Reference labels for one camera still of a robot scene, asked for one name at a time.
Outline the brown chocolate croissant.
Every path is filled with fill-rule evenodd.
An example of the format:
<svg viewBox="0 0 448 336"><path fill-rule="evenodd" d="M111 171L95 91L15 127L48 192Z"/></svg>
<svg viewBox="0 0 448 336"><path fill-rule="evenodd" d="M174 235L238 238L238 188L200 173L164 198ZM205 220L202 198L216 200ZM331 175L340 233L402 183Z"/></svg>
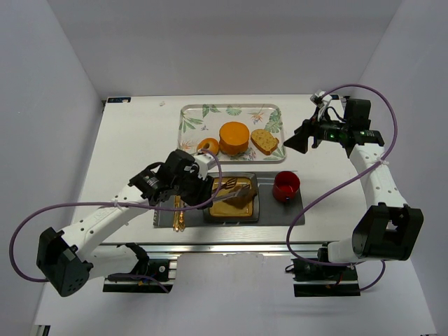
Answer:
<svg viewBox="0 0 448 336"><path fill-rule="evenodd" d="M237 195L228 199L223 200L224 203L229 204L237 209L243 209L247 204L249 204L253 198L257 195L258 191L249 185L236 185L231 189L231 193L238 192L244 189L243 195Z"/></svg>

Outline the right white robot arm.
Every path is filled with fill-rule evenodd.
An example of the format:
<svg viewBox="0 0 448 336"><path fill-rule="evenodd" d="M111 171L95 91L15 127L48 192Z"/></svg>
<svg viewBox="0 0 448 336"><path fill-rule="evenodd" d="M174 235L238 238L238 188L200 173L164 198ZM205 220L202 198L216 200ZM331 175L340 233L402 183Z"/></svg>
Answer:
<svg viewBox="0 0 448 336"><path fill-rule="evenodd" d="M322 141L339 143L355 167L365 196L367 211L350 237L322 245L317 262L322 265L349 265L366 260L407 260L424 222L420 209L412 208L400 194L384 155L384 140L370 129L371 103L350 99L344 115L332 120L328 114L329 95L313 95L316 110L303 121L284 145L306 153Z"/></svg>

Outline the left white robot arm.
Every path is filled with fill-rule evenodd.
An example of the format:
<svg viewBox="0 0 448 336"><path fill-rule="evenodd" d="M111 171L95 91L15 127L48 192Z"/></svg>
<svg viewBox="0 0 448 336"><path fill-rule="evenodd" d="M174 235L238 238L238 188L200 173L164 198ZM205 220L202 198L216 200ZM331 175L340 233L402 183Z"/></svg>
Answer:
<svg viewBox="0 0 448 336"><path fill-rule="evenodd" d="M100 244L170 197L179 196L194 209L210 206L214 178L208 173L217 164L217 157L208 150L191 155L177 149L165 162L148 165L111 202L89 216L60 231L45 230L38 242L38 268L62 297L73 295L97 277L148 277L149 257L138 244L124 243L109 252L101 250Z"/></svg>

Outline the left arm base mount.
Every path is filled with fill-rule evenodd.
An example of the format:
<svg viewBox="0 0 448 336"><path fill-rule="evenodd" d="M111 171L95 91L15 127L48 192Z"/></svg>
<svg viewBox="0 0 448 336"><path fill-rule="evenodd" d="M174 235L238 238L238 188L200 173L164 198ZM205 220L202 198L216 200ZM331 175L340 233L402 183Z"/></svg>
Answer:
<svg viewBox="0 0 448 336"><path fill-rule="evenodd" d="M168 294L173 288L174 276L170 259L152 258L135 243L126 248L136 256L137 262L127 273L113 273L104 280L104 293Z"/></svg>

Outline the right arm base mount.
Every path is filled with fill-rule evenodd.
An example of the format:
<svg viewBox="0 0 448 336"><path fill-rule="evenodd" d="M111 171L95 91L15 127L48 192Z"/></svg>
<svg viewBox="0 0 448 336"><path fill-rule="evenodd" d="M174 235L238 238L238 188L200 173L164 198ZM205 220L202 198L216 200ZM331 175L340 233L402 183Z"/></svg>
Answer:
<svg viewBox="0 0 448 336"><path fill-rule="evenodd" d="M293 251L293 245L287 245L293 255L292 264L285 272L293 275L294 296L297 298L336 298L355 297L361 294L358 273L353 262L348 266L331 264L328 257L328 242L319 248L302 247L310 252L310 257L301 257Z"/></svg>

